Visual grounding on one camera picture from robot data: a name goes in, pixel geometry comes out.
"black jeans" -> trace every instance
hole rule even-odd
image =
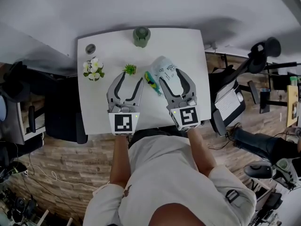
[[[128,144],[128,148],[130,148],[134,143],[136,143],[137,141],[141,140],[144,137],[151,137],[151,136],[158,136],[158,135],[188,138],[187,132],[178,130],[176,126],[165,126],[160,128],[144,129],[144,130],[138,130],[134,133],[132,140]]]
[[[277,137],[271,137],[265,134],[252,134],[242,129],[236,129],[233,133],[233,138],[236,140],[236,147],[244,149],[250,153],[272,160],[271,155]]]

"white flower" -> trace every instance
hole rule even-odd
[[[93,80],[93,81],[99,79],[99,77],[100,77],[99,73],[91,73],[91,74],[88,75],[88,78]]]
[[[88,68],[89,68],[89,64],[88,64],[87,62],[85,62],[85,63],[83,64],[83,67],[88,69]]]
[[[99,59],[98,58],[91,59],[91,67],[94,68],[95,70],[98,69],[98,67],[99,67]]]
[[[97,71],[97,69],[95,69],[94,67],[91,67],[90,72],[91,73],[95,73]]]

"white table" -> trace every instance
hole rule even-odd
[[[137,74],[126,76],[119,91],[121,99],[132,96],[138,80],[141,77],[144,79],[149,65],[161,55],[169,58],[192,78],[197,88],[200,120],[211,118],[208,71],[200,30],[152,28],[150,31],[150,40],[145,48],[133,44],[133,30],[103,33],[78,40],[79,97],[87,135],[111,132],[106,93],[124,66],[135,64]],[[96,51],[91,55],[85,51],[89,44],[96,46]],[[95,56],[103,62],[105,76],[98,81],[90,81],[84,77],[82,65]],[[166,106],[165,97],[159,97],[144,79],[136,130],[174,125]]]

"green cup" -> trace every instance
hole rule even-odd
[[[137,27],[133,31],[134,44],[144,48],[151,37],[151,32],[147,27]]]

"potted plant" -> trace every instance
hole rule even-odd
[[[98,81],[100,77],[104,77],[104,73],[102,72],[103,63],[101,63],[102,67],[100,67],[99,64],[99,59],[96,57],[84,62],[83,74],[85,77],[88,77],[90,81]]]
[[[123,71],[125,71],[129,75],[136,74],[136,72],[137,72],[137,66],[136,65],[128,64],[128,65],[125,66],[125,69]]]

